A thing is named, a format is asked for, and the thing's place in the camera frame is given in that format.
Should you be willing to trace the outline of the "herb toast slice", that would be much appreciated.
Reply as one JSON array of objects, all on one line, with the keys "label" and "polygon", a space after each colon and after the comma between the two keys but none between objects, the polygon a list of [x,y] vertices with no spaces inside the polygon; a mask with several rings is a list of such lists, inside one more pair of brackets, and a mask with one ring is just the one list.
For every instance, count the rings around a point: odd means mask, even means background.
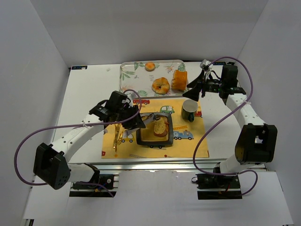
[{"label": "herb toast slice", "polygon": [[157,137],[166,136],[169,132],[168,118],[165,116],[160,116],[158,120],[155,120],[153,132]]}]

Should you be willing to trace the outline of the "orange bread loaf chunk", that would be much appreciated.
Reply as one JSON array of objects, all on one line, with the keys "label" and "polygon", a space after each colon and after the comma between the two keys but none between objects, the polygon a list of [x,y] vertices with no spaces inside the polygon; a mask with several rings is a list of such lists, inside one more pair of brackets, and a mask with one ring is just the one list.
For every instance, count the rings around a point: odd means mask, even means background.
[{"label": "orange bread loaf chunk", "polygon": [[175,70],[172,78],[171,88],[177,91],[185,91],[187,85],[187,72]]}]

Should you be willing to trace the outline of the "glazed bagel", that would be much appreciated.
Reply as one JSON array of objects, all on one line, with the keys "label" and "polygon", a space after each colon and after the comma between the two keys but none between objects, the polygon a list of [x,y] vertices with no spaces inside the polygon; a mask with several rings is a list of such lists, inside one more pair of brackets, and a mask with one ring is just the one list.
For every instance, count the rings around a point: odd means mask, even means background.
[{"label": "glazed bagel", "polygon": [[170,84],[165,77],[155,79],[151,87],[155,93],[160,95],[167,94],[170,90]]}]

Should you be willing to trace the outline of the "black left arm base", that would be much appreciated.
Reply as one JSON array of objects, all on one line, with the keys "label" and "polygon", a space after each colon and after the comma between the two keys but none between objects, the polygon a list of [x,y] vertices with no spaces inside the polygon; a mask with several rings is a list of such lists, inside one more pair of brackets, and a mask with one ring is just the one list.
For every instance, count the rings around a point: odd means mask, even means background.
[{"label": "black left arm base", "polygon": [[70,188],[70,197],[112,198],[116,195],[119,186],[119,175],[101,174],[97,185],[82,185],[73,183]]}]

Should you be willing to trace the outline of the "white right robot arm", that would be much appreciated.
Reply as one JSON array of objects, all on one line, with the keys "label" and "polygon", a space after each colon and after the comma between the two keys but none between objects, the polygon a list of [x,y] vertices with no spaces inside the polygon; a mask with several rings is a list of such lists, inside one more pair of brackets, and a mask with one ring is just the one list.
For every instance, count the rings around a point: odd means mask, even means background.
[{"label": "white right robot arm", "polygon": [[238,68],[235,65],[224,65],[222,74],[213,79],[212,63],[203,61],[200,75],[190,82],[189,91],[184,97],[198,101],[207,92],[217,93],[224,104],[231,110],[241,132],[235,145],[235,153],[216,166],[214,176],[232,176],[245,171],[248,166],[272,162],[275,153],[277,128],[262,120],[250,104],[250,96],[238,86]]}]

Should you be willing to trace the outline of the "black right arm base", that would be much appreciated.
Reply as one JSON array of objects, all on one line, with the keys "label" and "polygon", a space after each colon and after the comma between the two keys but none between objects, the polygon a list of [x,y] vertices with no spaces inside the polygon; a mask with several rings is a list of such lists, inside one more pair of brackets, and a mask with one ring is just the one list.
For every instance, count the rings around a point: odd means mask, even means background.
[{"label": "black right arm base", "polygon": [[191,182],[197,186],[199,200],[242,199],[238,176],[196,174]]}]

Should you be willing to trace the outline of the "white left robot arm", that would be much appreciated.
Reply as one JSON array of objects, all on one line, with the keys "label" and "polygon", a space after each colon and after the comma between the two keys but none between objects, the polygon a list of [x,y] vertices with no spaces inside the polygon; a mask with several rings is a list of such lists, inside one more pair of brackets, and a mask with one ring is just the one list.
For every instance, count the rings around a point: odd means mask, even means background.
[{"label": "white left robot arm", "polygon": [[112,92],[108,100],[94,106],[83,122],[73,125],[69,133],[53,143],[38,146],[33,172],[46,184],[58,190],[66,183],[97,186],[100,171],[88,163],[69,163],[73,155],[96,134],[103,132],[111,124],[121,124],[128,134],[160,119],[157,113],[141,118],[140,107],[131,104],[130,98],[122,92]]}]

